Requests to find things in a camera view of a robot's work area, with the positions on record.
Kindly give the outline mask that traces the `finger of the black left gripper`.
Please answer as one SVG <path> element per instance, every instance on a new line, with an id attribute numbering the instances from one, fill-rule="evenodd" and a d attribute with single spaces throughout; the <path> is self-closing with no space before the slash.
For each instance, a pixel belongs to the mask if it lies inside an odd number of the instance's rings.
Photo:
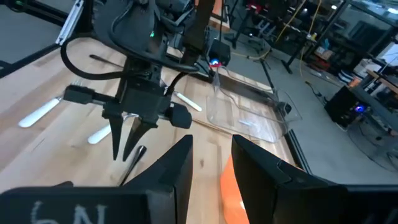
<path id="1" fill-rule="evenodd" d="M 113 160 L 115 161 L 119 152 L 119 144 L 121 138 L 121 132 L 123 127 L 124 119 L 121 115 L 111 116 L 109 118 L 109 124 L 112 134 L 112 145 L 113 145 Z"/>
<path id="2" fill-rule="evenodd" d="M 126 161 L 141 137 L 150 129 L 155 128 L 155 123 L 137 117 L 134 119 L 123 152 L 123 161 Z"/>

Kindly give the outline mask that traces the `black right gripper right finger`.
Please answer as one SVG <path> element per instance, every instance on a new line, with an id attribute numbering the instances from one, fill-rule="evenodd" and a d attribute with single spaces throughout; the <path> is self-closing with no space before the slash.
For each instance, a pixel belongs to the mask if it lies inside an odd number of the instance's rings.
<path id="1" fill-rule="evenodd" d="M 241 135 L 232 137 L 234 174 L 250 223 L 328 223 L 328 184 Z"/>

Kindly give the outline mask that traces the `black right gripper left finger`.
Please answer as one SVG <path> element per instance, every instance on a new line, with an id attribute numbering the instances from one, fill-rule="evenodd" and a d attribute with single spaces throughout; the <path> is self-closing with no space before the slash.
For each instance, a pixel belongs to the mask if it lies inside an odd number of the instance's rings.
<path id="1" fill-rule="evenodd" d="M 126 223 L 185 223 L 193 176 L 193 136 L 185 135 L 126 184 Z"/>

